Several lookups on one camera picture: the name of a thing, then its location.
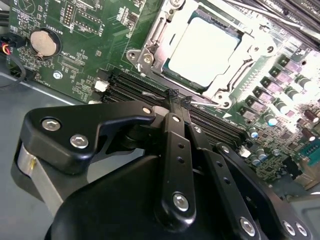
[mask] cpu socket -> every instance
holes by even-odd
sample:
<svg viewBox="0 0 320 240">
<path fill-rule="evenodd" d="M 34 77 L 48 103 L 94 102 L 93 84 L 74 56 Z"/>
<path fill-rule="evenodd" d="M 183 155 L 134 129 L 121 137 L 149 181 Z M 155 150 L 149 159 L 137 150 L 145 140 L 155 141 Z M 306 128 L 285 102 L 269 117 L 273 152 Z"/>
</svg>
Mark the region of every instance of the cpu socket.
<svg viewBox="0 0 320 240">
<path fill-rule="evenodd" d="M 276 52 L 264 26 L 223 0 L 165 0 L 142 49 L 126 57 L 142 76 L 174 82 L 228 109 L 251 66 Z"/>
</svg>

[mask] motherboard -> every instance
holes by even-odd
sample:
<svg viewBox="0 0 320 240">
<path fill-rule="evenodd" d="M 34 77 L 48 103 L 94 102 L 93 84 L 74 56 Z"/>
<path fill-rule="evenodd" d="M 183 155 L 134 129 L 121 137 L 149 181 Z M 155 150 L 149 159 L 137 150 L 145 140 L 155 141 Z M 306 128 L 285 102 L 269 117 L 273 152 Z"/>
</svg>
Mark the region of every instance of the motherboard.
<svg viewBox="0 0 320 240">
<path fill-rule="evenodd" d="M 246 2 L 320 30 L 316 0 Z M 90 104 L 178 89 L 264 181 L 320 182 L 320 53 L 296 29 L 223 0 L 14 0 L 10 31 L 31 81 Z"/>
</svg>

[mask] black mounting arm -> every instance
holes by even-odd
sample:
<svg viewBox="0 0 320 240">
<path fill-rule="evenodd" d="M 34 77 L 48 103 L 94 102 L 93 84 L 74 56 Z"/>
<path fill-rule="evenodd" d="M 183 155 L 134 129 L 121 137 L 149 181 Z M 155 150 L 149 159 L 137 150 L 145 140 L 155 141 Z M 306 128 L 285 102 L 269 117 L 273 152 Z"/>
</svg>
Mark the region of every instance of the black mounting arm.
<svg viewBox="0 0 320 240">
<path fill-rule="evenodd" d="M 144 156 L 88 183 L 97 156 L 135 148 Z M 175 94 L 166 109 L 129 101 L 32 110 L 11 174 L 55 215 L 53 240 L 312 239 L 228 145 L 212 148 Z"/>
</svg>

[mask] electrolytic capacitor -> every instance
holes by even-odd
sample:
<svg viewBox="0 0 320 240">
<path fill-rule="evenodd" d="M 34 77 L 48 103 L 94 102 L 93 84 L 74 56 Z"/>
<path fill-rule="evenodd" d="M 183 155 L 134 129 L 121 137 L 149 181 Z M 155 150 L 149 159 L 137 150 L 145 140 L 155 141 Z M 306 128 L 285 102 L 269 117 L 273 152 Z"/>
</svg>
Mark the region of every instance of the electrolytic capacitor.
<svg viewBox="0 0 320 240">
<path fill-rule="evenodd" d="M 280 101 L 277 104 L 275 104 L 275 107 L 282 114 L 287 114 L 290 111 L 289 107 L 283 101 Z"/>
<path fill-rule="evenodd" d="M 301 130 L 301 133 L 310 142 L 312 142 L 312 141 L 314 141 L 316 139 L 316 136 L 308 128 L 303 128 Z"/>
<path fill-rule="evenodd" d="M 261 161 L 258 159 L 257 155 L 251 155 L 250 160 L 252 164 L 255 165 L 256 167 L 258 167 L 261 164 Z"/>
<path fill-rule="evenodd" d="M 255 127 L 249 128 L 248 131 L 249 131 L 249 134 L 250 134 L 251 138 L 256 139 L 258 137 L 258 132 L 257 132 L 257 129 Z"/>
<path fill-rule="evenodd" d="M 280 155 L 279 149 L 273 149 L 272 150 L 272 154 L 275 155 L 275 156 L 279 156 Z"/>
<path fill-rule="evenodd" d="M 316 123 L 319 121 L 319 117 L 314 114 L 311 110 L 305 110 L 303 115 L 306 116 L 307 119 L 309 119 L 311 122 Z"/>
<path fill-rule="evenodd" d="M 306 91 L 312 91 L 317 88 L 317 84 L 306 77 L 301 78 L 298 84 Z"/>
<path fill-rule="evenodd" d="M 292 89 L 292 90 L 288 91 L 286 94 L 287 94 L 287 95 L 289 96 L 289 98 L 291 98 L 294 102 L 299 102 L 299 101 L 301 101 L 302 94 L 299 93 L 297 90 Z"/>
<path fill-rule="evenodd" d="M 269 126 L 275 126 L 278 123 L 278 120 L 272 114 L 267 114 L 264 116 L 264 120 Z"/>
<path fill-rule="evenodd" d="M 258 157 L 258 159 L 259 159 L 260 161 L 265 160 L 266 157 L 267 157 L 267 155 L 266 155 L 266 153 L 265 153 L 265 150 L 264 150 L 263 148 L 257 149 L 257 150 L 256 150 L 256 155 L 257 155 L 257 157 Z"/>
</svg>

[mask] cable connector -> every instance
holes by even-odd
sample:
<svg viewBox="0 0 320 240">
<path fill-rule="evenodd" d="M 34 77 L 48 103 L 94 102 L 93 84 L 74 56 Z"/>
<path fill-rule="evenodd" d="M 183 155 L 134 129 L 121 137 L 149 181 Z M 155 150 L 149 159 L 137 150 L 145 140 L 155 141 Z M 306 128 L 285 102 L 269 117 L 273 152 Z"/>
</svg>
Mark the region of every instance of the cable connector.
<svg viewBox="0 0 320 240">
<path fill-rule="evenodd" d="M 10 48 L 18 49 L 26 45 L 27 38 L 8 32 L 0 35 L 0 41 L 3 44 L 8 44 Z"/>
</svg>

